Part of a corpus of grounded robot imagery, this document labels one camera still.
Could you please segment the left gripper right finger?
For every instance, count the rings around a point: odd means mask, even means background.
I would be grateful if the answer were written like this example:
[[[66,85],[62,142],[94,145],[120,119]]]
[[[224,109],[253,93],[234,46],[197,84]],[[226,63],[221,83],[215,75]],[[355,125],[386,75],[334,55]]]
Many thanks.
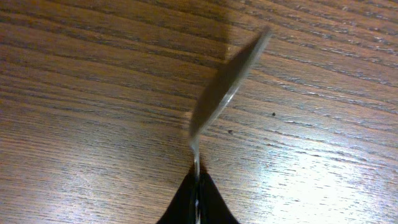
[[[201,224],[239,224],[204,167],[200,171],[199,204]]]

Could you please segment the small steel teaspoon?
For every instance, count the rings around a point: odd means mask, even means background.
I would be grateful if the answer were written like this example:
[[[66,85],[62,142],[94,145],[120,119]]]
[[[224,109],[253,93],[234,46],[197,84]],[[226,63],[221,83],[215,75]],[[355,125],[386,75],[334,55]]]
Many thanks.
[[[200,135],[231,101],[270,39],[271,28],[267,26],[217,71],[197,100],[190,118],[188,139],[189,148],[193,151],[195,185],[200,182]]]

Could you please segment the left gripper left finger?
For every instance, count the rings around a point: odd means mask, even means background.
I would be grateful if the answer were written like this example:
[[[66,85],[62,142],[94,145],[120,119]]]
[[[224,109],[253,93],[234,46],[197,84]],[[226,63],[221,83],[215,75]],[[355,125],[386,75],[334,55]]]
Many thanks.
[[[192,166],[157,224],[193,224],[196,221],[195,170]]]

